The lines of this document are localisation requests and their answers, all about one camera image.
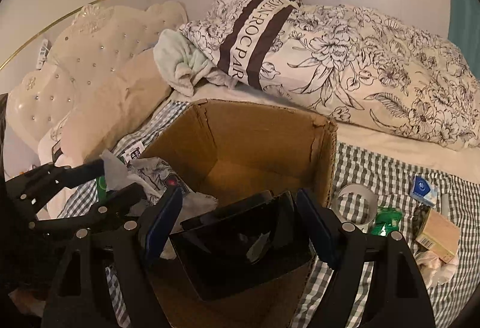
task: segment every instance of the green package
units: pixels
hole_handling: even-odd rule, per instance
[[[398,224],[403,218],[400,209],[394,207],[380,207],[375,217],[375,226],[370,231],[371,234],[387,236],[392,231],[398,230]]]

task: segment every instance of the tape roll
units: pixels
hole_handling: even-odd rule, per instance
[[[369,188],[365,187],[363,184],[358,183],[351,183],[347,184],[343,187],[339,193],[332,199],[330,204],[330,209],[337,215],[338,219],[341,222],[347,222],[347,220],[340,214],[338,209],[338,198],[347,195],[347,194],[357,194],[360,195],[363,199],[368,202],[368,217],[367,221],[361,224],[353,223],[357,228],[359,228],[363,232],[367,232],[370,224],[375,221],[375,216],[377,215],[377,207],[378,207],[378,195],[374,194]]]

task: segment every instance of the tufted headboard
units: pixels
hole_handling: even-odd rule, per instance
[[[85,6],[52,45],[41,70],[29,72],[8,98],[7,121],[35,152],[75,104],[127,60],[153,47],[162,30],[187,22],[178,2],[146,11]]]

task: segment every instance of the brown cardboard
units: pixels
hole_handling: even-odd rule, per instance
[[[460,228],[442,216],[435,209],[430,209],[416,238],[417,243],[433,251],[445,263],[457,254]]]
[[[167,161],[195,191],[219,206],[264,190],[313,189],[330,200],[337,125],[311,112],[208,100],[192,104],[142,154]],[[177,328],[287,327],[311,264],[240,294],[200,301],[179,261],[161,261],[151,273],[155,293]]]

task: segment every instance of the gingham bed sheet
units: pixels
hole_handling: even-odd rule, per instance
[[[187,107],[189,103],[171,101],[140,130],[125,136],[113,149],[121,156],[132,145],[142,141],[147,147],[165,130]],[[365,149],[337,144],[335,157],[334,194],[349,183],[360,183],[369,187],[379,196],[379,206],[400,208],[404,218],[400,232],[415,253],[418,249],[413,242],[412,217],[419,203],[408,196],[410,181],[418,174],[437,186],[440,192],[449,194],[450,220],[460,227],[460,263],[452,280],[443,286],[429,290],[430,301],[438,328],[447,327],[458,315],[480,282],[480,185],[467,182],[445,172],[429,170],[403,163]],[[85,214],[97,201],[95,181],[78,187],[67,201],[60,217]],[[367,207],[361,199],[351,195],[340,201],[340,211],[353,222],[362,222],[367,215]],[[366,263],[357,297],[352,307],[347,326],[356,327],[362,318],[368,295],[373,263]],[[122,327],[130,325],[125,303],[113,270],[107,270],[110,296],[118,323]],[[316,261],[299,303],[292,328],[304,328],[320,303],[332,271],[325,263]]]
[[[349,183],[360,183],[379,196],[379,206],[392,206],[402,210],[404,218],[400,232],[413,253],[418,245],[413,242],[412,218],[420,205],[409,197],[413,175],[421,175],[433,183],[439,191],[449,196],[449,219],[461,230],[457,273],[442,286],[428,290],[433,314],[438,328],[446,328],[465,306],[480,282],[480,185],[467,182],[445,172],[413,166],[365,149],[338,143],[336,154],[334,194]],[[368,207],[352,195],[340,201],[340,212],[353,222],[364,222]],[[357,296],[347,326],[360,324],[367,300],[373,272],[373,263],[365,263]],[[310,279],[294,317],[292,328],[303,328],[320,303],[332,276],[332,270],[316,261]]]

